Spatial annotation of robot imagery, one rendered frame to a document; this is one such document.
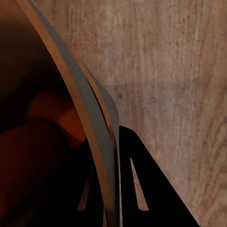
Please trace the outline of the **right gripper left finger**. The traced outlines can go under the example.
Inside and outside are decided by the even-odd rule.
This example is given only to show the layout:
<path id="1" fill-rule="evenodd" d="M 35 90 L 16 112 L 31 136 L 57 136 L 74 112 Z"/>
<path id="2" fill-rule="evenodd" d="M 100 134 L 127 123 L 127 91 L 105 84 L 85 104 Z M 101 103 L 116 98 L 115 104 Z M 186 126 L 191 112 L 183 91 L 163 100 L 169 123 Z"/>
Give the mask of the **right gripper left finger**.
<path id="1" fill-rule="evenodd" d="M 86 208 L 77 211 L 93 160 L 86 137 L 25 227 L 103 227 L 104 202 L 95 163 Z"/>

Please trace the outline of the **trash can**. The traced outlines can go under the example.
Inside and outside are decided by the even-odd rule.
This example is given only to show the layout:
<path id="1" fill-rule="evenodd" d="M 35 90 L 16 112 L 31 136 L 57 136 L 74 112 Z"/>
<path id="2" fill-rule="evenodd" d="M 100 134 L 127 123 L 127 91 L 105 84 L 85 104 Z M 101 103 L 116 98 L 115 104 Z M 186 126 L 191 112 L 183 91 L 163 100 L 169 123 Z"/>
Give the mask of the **trash can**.
<path id="1" fill-rule="evenodd" d="M 120 227 L 119 114 L 113 98 L 31 0 L 0 0 L 0 134 L 26 122 L 29 98 L 44 87 L 71 95 L 94 159 L 77 211 L 86 208 L 95 163 L 103 227 Z M 61 161 L 0 219 L 0 227 L 25 227 L 76 152 L 65 145 Z"/>

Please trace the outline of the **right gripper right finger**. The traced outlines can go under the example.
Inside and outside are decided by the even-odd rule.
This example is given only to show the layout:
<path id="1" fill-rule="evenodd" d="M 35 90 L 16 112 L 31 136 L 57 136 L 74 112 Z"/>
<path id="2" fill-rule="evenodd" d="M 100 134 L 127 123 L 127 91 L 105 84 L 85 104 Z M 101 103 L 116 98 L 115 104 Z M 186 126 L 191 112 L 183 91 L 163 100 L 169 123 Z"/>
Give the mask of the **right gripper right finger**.
<path id="1" fill-rule="evenodd" d="M 137 134 L 119 127 L 123 227 L 200 227 Z M 138 208 L 132 158 L 149 211 Z"/>

